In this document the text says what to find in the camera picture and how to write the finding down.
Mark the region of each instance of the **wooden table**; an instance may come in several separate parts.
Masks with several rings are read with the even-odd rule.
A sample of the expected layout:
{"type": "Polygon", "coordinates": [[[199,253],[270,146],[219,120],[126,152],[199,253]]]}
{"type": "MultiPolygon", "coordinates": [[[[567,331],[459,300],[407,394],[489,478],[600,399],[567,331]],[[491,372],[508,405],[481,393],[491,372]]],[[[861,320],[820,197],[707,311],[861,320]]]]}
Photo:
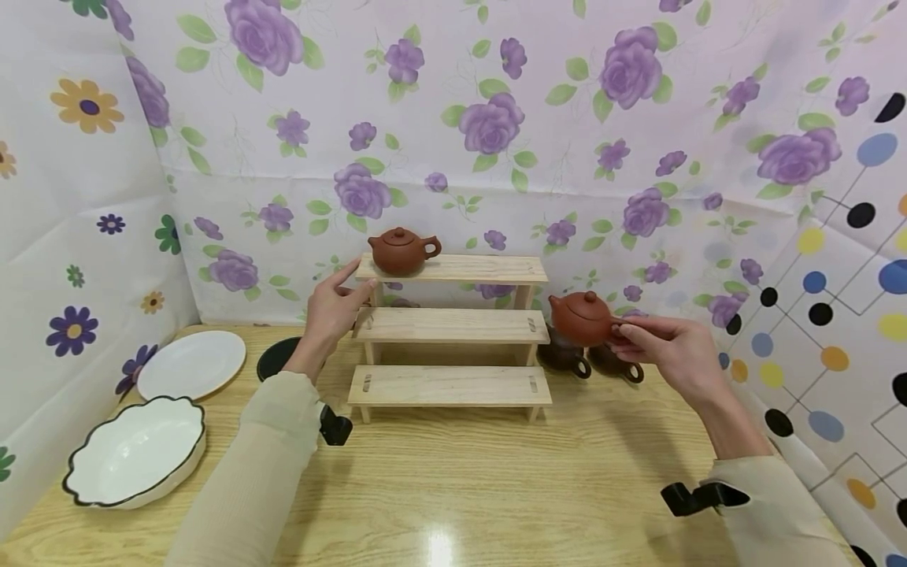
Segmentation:
{"type": "MultiPolygon", "coordinates": [[[[301,330],[196,326],[178,337],[214,328],[240,335],[249,355],[229,385],[202,400],[208,451],[189,480],[133,511],[76,508],[58,482],[0,546],[0,564],[161,565],[258,387],[258,357],[301,330]]],[[[507,364],[505,348],[389,347],[385,360],[507,364]]],[[[345,339],[318,380],[339,414],[349,413],[353,369],[363,363],[362,346],[345,339]]],[[[597,374],[583,382],[548,373],[548,381],[554,406],[535,425],[519,408],[377,408],[371,425],[354,414],[346,446],[321,446],[303,474],[274,564],[736,564],[716,514],[674,518],[658,494],[703,478],[713,454],[696,415],[656,368],[646,367],[640,386],[597,374]]],[[[121,406],[140,402],[133,390],[121,406]]]]}

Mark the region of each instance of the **orange dot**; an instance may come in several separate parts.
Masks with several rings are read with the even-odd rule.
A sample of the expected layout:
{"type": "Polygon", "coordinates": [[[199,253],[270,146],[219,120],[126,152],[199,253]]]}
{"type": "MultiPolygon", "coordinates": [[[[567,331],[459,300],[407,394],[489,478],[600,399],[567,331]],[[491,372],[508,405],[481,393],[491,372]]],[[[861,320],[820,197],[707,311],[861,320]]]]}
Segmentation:
{"type": "Polygon", "coordinates": [[[863,508],[867,510],[875,509],[875,494],[873,494],[873,489],[863,481],[858,481],[855,478],[847,479],[847,490],[851,492],[851,496],[857,502],[859,502],[863,508]]]}
{"type": "Polygon", "coordinates": [[[746,382],[746,379],[749,377],[749,370],[746,368],[746,362],[739,358],[735,358],[734,361],[731,362],[731,377],[741,384],[746,382]]]}
{"type": "Polygon", "coordinates": [[[833,372],[843,372],[850,366],[850,358],[839,347],[826,347],[822,350],[822,364],[833,372]]]}

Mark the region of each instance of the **brown clay teapot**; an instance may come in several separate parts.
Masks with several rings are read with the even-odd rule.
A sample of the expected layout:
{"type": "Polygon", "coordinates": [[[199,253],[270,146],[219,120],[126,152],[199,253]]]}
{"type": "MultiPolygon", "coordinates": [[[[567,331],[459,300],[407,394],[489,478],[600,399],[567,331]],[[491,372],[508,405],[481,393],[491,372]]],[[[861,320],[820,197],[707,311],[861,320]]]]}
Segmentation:
{"type": "Polygon", "coordinates": [[[420,239],[411,230],[397,227],[390,229],[381,236],[371,237],[368,243],[372,247],[372,258],[381,271],[390,276],[408,276],[422,267],[429,258],[434,258],[441,253],[441,242],[432,236],[420,239]],[[428,252],[425,247],[429,244],[434,250],[428,252]]]}

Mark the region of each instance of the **white bowl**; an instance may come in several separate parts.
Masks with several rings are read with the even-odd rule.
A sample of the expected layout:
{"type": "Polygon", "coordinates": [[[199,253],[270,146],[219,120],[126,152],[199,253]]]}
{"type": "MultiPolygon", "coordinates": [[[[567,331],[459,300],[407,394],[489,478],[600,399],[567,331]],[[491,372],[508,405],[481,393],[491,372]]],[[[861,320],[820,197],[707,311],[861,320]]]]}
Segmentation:
{"type": "Polygon", "coordinates": [[[63,489],[78,506],[131,510],[169,494],[205,452],[205,410],[159,396],[96,426],[69,456],[63,489]]]}

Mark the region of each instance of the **wooden shelf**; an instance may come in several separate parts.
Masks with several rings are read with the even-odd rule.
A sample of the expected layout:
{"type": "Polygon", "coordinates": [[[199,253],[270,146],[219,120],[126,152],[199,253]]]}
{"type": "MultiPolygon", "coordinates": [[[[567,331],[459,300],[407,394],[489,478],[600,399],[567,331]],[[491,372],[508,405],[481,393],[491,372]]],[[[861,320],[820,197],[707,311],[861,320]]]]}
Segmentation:
{"type": "Polygon", "coordinates": [[[509,286],[540,285],[548,282],[541,260],[532,256],[471,256],[441,254],[425,261],[413,275],[399,278],[379,270],[372,253],[362,255],[356,279],[379,281],[471,281],[509,286]]]}
{"type": "Polygon", "coordinates": [[[548,344],[541,311],[362,308],[353,339],[368,343],[548,344]]]}

